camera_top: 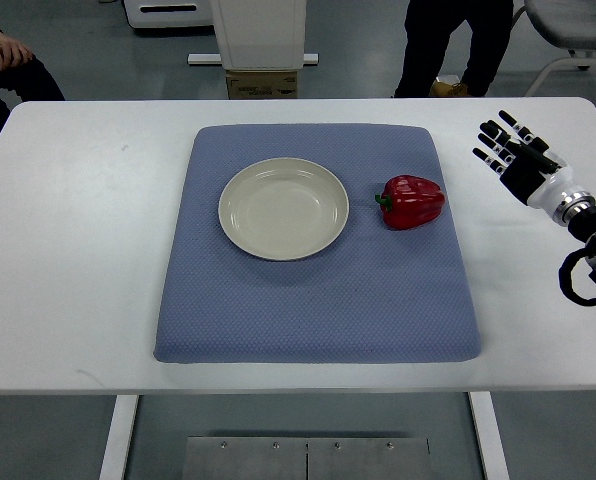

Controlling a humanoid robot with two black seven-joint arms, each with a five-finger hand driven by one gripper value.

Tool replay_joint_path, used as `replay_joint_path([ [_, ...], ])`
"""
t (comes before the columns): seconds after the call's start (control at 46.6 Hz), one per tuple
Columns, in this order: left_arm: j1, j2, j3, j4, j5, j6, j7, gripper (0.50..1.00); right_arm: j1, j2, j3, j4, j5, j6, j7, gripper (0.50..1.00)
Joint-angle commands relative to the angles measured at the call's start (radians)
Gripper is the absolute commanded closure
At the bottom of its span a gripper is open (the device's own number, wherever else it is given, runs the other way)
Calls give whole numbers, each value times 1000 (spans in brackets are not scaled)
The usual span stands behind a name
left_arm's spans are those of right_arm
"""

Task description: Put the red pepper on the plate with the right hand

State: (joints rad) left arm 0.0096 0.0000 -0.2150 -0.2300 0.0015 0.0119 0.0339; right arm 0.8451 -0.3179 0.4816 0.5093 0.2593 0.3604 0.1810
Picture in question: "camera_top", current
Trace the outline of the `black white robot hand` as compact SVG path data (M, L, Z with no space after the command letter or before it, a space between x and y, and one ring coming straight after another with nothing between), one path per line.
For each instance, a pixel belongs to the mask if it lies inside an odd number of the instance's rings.
M481 146L473 154L517 200L561 226L596 205L591 193L576 184L568 163L541 137L505 110L498 116L480 125Z

